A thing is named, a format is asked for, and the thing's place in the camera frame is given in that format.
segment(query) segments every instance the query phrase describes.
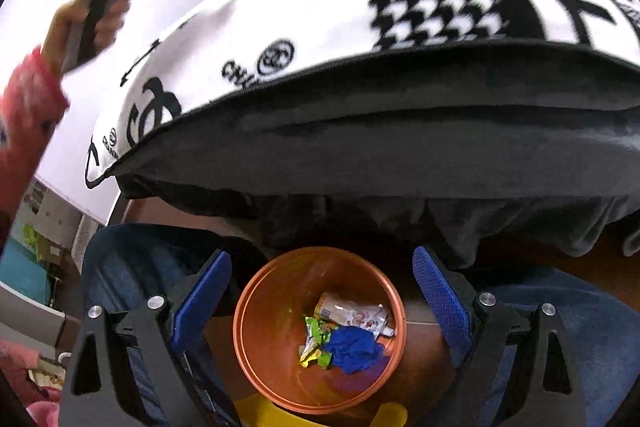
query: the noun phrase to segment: black and white bedspread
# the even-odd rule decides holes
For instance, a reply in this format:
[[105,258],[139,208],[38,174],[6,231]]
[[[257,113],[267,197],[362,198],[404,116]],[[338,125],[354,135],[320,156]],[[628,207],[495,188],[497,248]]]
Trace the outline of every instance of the black and white bedspread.
[[244,217],[286,194],[439,201],[452,243],[473,201],[587,198],[601,230],[640,208],[639,73],[638,0],[207,0],[123,76],[86,183]]

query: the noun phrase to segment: white furniture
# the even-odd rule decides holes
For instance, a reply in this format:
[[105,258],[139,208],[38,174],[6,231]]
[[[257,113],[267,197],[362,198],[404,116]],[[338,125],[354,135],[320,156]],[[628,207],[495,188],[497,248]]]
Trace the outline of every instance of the white furniture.
[[[13,68],[42,42],[56,8],[69,0],[5,0],[0,6],[0,89]],[[78,210],[106,223],[119,191],[113,179],[89,190],[87,148],[95,120],[120,77],[156,37],[203,0],[134,0],[113,48],[65,77],[71,108],[58,127],[36,177]]]

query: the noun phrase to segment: black handle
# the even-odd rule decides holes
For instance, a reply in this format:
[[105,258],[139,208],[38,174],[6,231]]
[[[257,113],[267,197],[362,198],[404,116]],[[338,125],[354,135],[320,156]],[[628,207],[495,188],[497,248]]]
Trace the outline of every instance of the black handle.
[[89,7],[89,15],[82,23],[73,23],[66,42],[66,56],[62,71],[66,73],[82,66],[97,55],[94,46],[95,25],[117,0],[82,0]]

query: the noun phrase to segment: circular logo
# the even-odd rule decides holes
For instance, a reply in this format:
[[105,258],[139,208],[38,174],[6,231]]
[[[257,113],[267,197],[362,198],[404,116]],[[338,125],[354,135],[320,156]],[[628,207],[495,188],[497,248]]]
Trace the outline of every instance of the circular logo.
[[273,42],[258,59],[258,74],[269,76],[290,65],[295,49],[290,41]]

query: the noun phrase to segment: hand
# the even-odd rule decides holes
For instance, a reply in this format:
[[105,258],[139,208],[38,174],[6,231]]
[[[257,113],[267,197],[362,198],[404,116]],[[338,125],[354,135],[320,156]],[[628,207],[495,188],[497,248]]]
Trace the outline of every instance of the hand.
[[[95,25],[94,45],[98,53],[114,43],[117,31],[124,24],[123,16],[129,11],[129,7],[129,0],[116,1]],[[66,41],[71,24],[84,21],[88,14],[89,10],[82,1],[75,0],[58,8],[53,16],[41,54],[49,71],[58,78],[62,77],[62,63],[66,56]]]

